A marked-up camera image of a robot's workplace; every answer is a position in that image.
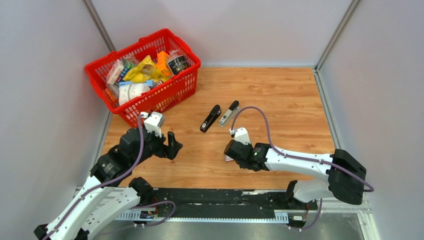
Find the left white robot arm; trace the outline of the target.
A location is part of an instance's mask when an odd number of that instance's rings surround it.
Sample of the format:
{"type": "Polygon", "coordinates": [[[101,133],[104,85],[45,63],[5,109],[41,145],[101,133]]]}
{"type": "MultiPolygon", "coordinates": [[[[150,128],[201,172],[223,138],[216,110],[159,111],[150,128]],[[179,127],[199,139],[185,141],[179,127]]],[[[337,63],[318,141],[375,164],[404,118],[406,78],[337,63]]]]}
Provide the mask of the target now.
{"type": "Polygon", "coordinates": [[[169,200],[155,200],[153,187],[142,177],[136,177],[113,200],[98,206],[138,164],[153,156],[173,160],[182,147],[171,131],[164,136],[144,127],[129,129],[117,145],[97,160],[84,185],[63,212],[51,223],[38,225],[34,235],[39,240],[92,240],[127,210],[174,205],[169,200]]]}

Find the black and grey stapler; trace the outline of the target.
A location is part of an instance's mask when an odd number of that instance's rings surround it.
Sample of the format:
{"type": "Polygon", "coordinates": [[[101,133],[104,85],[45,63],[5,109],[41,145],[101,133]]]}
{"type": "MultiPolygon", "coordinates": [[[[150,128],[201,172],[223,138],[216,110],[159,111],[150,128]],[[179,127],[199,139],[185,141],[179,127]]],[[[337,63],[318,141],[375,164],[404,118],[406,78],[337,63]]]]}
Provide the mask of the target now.
{"type": "Polygon", "coordinates": [[[238,100],[235,100],[228,107],[224,115],[221,117],[221,119],[218,122],[218,125],[220,127],[224,127],[239,111],[240,111],[240,102],[238,100]]]}

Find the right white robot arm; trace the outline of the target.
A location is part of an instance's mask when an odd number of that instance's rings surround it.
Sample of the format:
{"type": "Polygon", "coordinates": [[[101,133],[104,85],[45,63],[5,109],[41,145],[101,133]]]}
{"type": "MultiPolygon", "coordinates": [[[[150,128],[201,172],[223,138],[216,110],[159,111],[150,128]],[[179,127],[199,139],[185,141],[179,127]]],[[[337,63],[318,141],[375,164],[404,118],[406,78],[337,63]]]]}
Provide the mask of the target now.
{"type": "Polygon", "coordinates": [[[287,186],[286,205],[299,209],[312,200],[335,197],[350,205],[361,205],[365,192],[366,168],[350,153],[311,154],[231,140],[224,154],[240,168],[257,171],[286,171],[312,176],[312,180],[292,180],[287,186]]]}

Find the white red staple box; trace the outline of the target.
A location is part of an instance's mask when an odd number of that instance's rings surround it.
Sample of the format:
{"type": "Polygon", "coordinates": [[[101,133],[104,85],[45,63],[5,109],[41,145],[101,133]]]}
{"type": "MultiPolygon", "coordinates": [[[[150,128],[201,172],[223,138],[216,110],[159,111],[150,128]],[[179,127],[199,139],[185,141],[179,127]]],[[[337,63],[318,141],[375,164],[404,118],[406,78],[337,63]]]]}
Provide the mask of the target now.
{"type": "Polygon", "coordinates": [[[225,157],[225,161],[226,161],[226,162],[231,162],[231,161],[234,161],[234,159],[233,159],[233,158],[231,158],[231,157],[229,157],[229,156],[226,156],[226,157],[225,157]]]}

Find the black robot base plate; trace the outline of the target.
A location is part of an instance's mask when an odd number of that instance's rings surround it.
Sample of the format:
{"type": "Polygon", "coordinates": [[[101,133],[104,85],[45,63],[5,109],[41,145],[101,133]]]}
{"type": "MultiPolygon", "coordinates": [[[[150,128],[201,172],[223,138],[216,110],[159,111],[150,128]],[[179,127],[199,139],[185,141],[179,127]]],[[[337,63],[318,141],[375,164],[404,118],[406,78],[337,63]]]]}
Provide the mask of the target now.
{"type": "Polygon", "coordinates": [[[315,200],[300,202],[284,191],[209,188],[154,188],[142,177],[134,178],[129,187],[141,194],[139,206],[147,206],[144,217],[265,220],[275,218],[276,211],[305,214],[315,211],[315,200]]]}

